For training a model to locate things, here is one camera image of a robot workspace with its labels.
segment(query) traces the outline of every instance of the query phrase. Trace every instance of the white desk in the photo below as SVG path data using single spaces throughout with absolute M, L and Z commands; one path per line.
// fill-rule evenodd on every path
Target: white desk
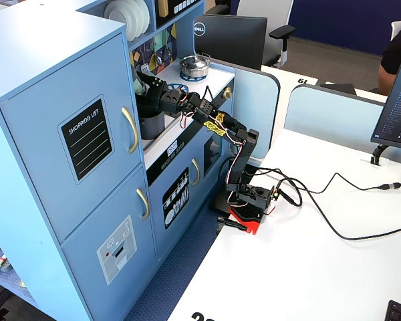
M 385 103 L 386 99 L 388 99 L 387 96 L 375 94 L 373 92 L 367 92 L 367 91 L 361 90 L 361 89 L 356 89 L 355 88 L 355 92 L 356 92 L 356 95 L 358 97 L 367 98 L 367 99 L 371 99 L 371 100 L 376 100 L 378 102 Z
M 281 84 L 279 91 L 279 100 L 277 105 L 275 125 L 273 127 L 272 144 L 283 130 L 285 124 L 285 116 L 287 115 L 289 97 L 293 89 L 301 84 L 316 85 L 318 79 L 286 72 L 272 67 L 261 66 L 261 71 L 274 75 Z
M 285 129 L 263 166 L 279 167 L 315 191 L 336 171 L 361 187 L 401 182 L 398 163 L 377 169 L 356 150 Z M 252 183 L 276 182 L 261 176 Z M 296 197 L 288 185 L 283 189 Z M 214 321 L 383 320 L 388 300 L 401 303 L 401 233 L 343 241 L 302 196 L 302 208 L 278 200 L 255 236 L 224 227 L 169 320 L 189 321 L 195 312 Z M 401 227 L 401 189 L 362 192 L 336 180 L 315 199 L 348 237 Z

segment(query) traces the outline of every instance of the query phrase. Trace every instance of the colorful patterned panel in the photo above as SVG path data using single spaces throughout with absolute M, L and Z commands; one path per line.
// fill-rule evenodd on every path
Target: colorful patterned panel
M 140 47 L 130 52 L 131 64 L 136 71 L 148 64 L 153 74 L 158 74 L 176 59 L 176 25 L 170 25 L 164 31 L 147 40 Z M 156 63 L 156 55 L 162 58 L 162 65 Z

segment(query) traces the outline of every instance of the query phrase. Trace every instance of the black clamp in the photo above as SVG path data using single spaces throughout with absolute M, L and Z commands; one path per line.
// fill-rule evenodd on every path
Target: black clamp
M 383 145 L 383 144 L 379 144 L 376 149 L 373 152 L 373 156 L 372 159 L 370 161 L 371 164 L 376 165 L 376 166 L 380 166 L 379 165 L 379 161 L 380 161 L 380 156 L 382 155 L 382 153 L 385 151 L 385 149 L 387 149 L 389 146 Z
M 230 226 L 230 227 L 235 227 L 241 231 L 246 232 L 247 231 L 247 227 L 239 224 L 238 222 L 232 221 L 230 219 L 226 219 L 224 217 L 218 216 L 217 217 L 217 223 L 219 224 L 219 228 L 217 229 L 217 235 L 221 232 L 221 229 L 223 228 L 223 226 Z

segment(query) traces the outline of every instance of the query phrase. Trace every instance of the office chair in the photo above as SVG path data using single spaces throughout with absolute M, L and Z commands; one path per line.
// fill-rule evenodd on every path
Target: office chair
M 392 34 L 390 36 L 390 40 L 392 41 L 401 31 L 401 21 L 394 21 L 390 25 L 392 26 Z
M 264 1 L 241 0 L 237 15 L 245 17 L 266 17 L 267 30 L 263 65 L 282 67 L 287 61 L 287 42 L 295 28 L 288 25 L 289 15 L 293 7 L 293 0 Z M 209 15 L 229 14 L 230 8 L 226 5 L 217 5 L 208 10 Z

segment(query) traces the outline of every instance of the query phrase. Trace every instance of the shopping list sign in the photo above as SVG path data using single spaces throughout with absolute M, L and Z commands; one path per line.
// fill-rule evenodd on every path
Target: shopping list sign
M 74 116 L 61 129 L 79 181 L 112 152 L 101 99 Z
M 187 167 L 163 195 L 165 229 L 170 227 L 177 215 L 187 204 L 189 186 L 189 171 Z

